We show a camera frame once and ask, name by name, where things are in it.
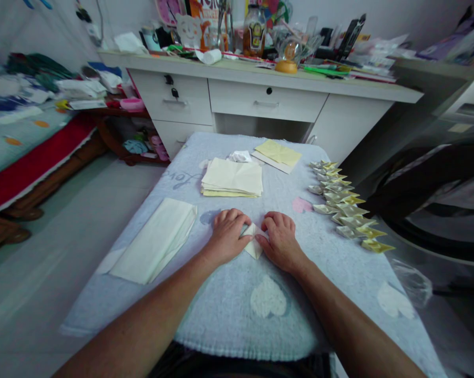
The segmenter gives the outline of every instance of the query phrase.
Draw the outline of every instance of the white wall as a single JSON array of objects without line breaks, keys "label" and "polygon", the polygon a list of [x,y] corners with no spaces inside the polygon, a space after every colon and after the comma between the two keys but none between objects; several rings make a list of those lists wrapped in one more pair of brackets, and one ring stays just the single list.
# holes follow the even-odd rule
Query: white wall
[{"label": "white wall", "polygon": [[[100,60],[88,38],[84,23],[76,16],[74,0],[47,0],[48,10],[39,0],[0,0],[0,64],[9,52],[41,53],[68,69],[77,71],[89,60]],[[81,0],[93,22],[100,25],[95,0]],[[141,25],[157,19],[153,0],[100,0],[104,36],[112,46],[112,37],[137,31]]]},{"label": "white wall", "polygon": [[[40,52],[70,70],[78,70],[87,60],[97,60],[83,23],[76,17],[75,1],[48,0],[53,10],[39,0],[30,0],[35,10],[22,0],[0,0],[0,64],[10,51]],[[235,3],[235,20],[244,18],[244,0]],[[353,18],[367,14],[364,33],[392,38],[410,33],[415,48],[422,49],[448,36],[459,18],[474,0],[292,0],[293,22],[306,22],[318,16],[317,28],[349,25]],[[81,0],[94,22],[99,22],[95,0]],[[153,0],[100,0],[104,34],[112,45],[112,36],[139,30],[157,19]]]}]

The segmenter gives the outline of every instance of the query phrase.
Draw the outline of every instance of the hand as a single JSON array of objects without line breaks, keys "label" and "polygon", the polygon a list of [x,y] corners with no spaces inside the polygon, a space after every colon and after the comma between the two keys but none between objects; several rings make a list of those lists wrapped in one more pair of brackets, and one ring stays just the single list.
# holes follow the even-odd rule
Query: hand
[{"label": "hand", "polygon": [[223,210],[214,218],[212,236],[202,250],[211,263],[228,263],[253,240],[253,235],[239,238],[244,224],[250,226],[251,220],[237,209]]},{"label": "hand", "polygon": [[261,235],[256,240],[267,257],[282,270],[294,274],[308,261],[295,239],[295,222],[282,213],[268,212],[262,230],[269,231],[270,242]]}]

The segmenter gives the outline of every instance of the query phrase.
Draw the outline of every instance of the wooden bed frame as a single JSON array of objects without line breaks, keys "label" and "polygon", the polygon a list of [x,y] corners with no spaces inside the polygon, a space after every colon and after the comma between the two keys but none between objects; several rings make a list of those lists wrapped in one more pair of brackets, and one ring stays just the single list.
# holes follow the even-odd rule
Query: wooden bed frame
[{"label": "wooden bed frame", "polygon": [[42,217],[44,213],[37,206],[57,191],[67,179],[107,149],[100,134],[94,132],[90,140],[74,152],[68,161],[39,182],[29,193],[2,210],[0,212],[0,245],[21,243],[30,238],[30,231],[10,219],[33,221]]}]

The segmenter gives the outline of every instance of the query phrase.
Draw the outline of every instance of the forearm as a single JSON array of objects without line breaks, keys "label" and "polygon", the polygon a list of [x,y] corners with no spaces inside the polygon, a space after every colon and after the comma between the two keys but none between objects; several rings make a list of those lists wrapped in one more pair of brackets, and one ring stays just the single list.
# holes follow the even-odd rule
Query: forearm
[{"label": "forearm", "polygon": [[293,276],[309,297],[351,377],[425,377],[414,362],[358,306],[307,260]]},{"label": "forearm", "polygon": [[200,252],[102,330],[55,377],[144,377],[158,362],[200,286],[215,270]]}]

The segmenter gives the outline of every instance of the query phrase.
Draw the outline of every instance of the red blanket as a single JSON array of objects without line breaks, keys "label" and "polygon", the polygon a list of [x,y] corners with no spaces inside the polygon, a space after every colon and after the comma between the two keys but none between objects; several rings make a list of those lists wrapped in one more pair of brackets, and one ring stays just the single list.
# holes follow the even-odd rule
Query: red blanket
[{"label": "red blanket", "polygon": [[0,210],[7,208],[82,146],[95,130],[88,114],[79,113],[63,129],[0,172]]}]

